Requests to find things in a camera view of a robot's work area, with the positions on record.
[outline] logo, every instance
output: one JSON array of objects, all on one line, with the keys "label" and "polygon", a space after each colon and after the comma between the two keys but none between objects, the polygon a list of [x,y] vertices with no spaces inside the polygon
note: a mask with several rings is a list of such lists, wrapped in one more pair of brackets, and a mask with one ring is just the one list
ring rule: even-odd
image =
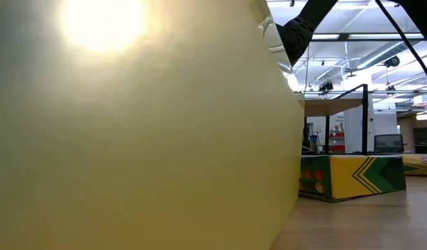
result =
[{"label": "logo", "polygon": [[421,161],[423,164],[427,164],[427,156],[422,156]]}]

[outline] black cable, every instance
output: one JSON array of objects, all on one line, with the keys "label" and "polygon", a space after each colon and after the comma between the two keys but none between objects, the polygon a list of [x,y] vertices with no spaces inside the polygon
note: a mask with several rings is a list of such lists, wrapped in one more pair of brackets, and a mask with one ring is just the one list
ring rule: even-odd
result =
[{"label": "black cable", "polygon": [[417,60],[417,62],[419,62],[421,68],[423,69],[424,73],[427,76],[427,67],[426,67],[426,65],[424,64],[424,62],[420,58],[420,56],[417,54],[417,52],[415,51],[414,47],[411,45],[411,43],[409,42],[409,40],[407,39],[407,37],[405,36],[405,34],[403,33],[403,31],[399,27],[399,25],[395,22],[395,20],[392,18],[392,16],[388,13],[388,11],[386,10],[386,8],[384,7],[384,5],[381,3],[380,0],[375,0],[375,2],[378,4],[378,7],[380,7],[381,11],[383,11],[383,13],[385,14],[385,16],[389,19],[389,22],[391,22],[391,24],[394,26],[394,28],[396,29],[396,31],[400,34],[401,39],[403,39],[403,41],[406,43],[406,45],[408,46],[409,50],[414,55],[415,60]]}]

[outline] ceiling fixture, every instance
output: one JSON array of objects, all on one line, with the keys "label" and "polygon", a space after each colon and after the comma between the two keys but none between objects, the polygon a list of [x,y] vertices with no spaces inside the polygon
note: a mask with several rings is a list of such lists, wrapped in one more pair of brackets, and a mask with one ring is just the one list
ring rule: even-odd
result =
[{"label": "ceiling fixture", "polygon": [[[421,33],[405,33],[406,38],[408,39],[424,39]],[[401,39],[400,34],[395,33],[372,33],[372,34],[351,34],[349,39]]]},{"label": "ceiling fixture", "polygon": [[389,86],[391,84],[389,82],[389,67],[397,67],[399,65],[400,65],[400,58],[398,56],[394,56],[393,58],[387,59],[383,63],[383,66],[386,66],[386,77],[387,77],[386,86]]},{"label": "ceiling fixture", "polygon": [[352,71],[349,71],[349,75],[348,76],[345,76],[346,78],[351,78],[351,77],[356,77],[357,75],[355,75],[355,74],[353,74],[353,72]]},{"label": "ceiling fixture", "polygon": [[[306,1],[297,1],[292,6],[291,1],[280,1],[280,0],[267,0],[267,5],[273,8],[285,8],[285,7],[294,7],[294,8],[303,8],[307,2]],[[395,6],[395,3],[384,3],[386,7]],[[376,9],[378,6],[375,5],[354,5],[351,2],[348,3],[339,3],[335,4],[333,10],[366,10],[366,9]]]},{"label": "ceiling fixture", "polygon": [[330,91],[333,90],[333,84],[331,81],[326,81],[324,84],[319,86],[318,91]]},{"label": "ceiling fixture", "polygon": [[427,114],[417,115],[415,118],[417,118],[417,121],[426,121]]},{"label": "ceiling fixture", "polygon": [[312,36],[312,40],[336,40],[340,37],[340,34],[315,34]]}]

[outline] green and yellow barrier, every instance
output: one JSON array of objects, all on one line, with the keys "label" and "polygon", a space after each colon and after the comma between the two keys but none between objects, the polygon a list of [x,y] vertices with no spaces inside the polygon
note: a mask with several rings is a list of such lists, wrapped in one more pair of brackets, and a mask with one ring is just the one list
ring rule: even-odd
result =
[{"label": "green and yellow barrier", "polygon": [[403,155],[405,175],[427,176],[427,155]]},{"label": "green and yellow barrier", "polygon": [[400,156],[303,156],[301,196],[342,201],[406,189]]}]

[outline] wooden floor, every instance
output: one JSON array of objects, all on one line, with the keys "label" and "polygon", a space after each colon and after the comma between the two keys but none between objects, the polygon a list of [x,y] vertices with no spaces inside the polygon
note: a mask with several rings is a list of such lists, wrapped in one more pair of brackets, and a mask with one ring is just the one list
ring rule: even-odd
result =
[{"label": "wooden floor", "polygon": [[427,177],[408,190],[325,203],[299,198],[272,250],[427,249]]}]

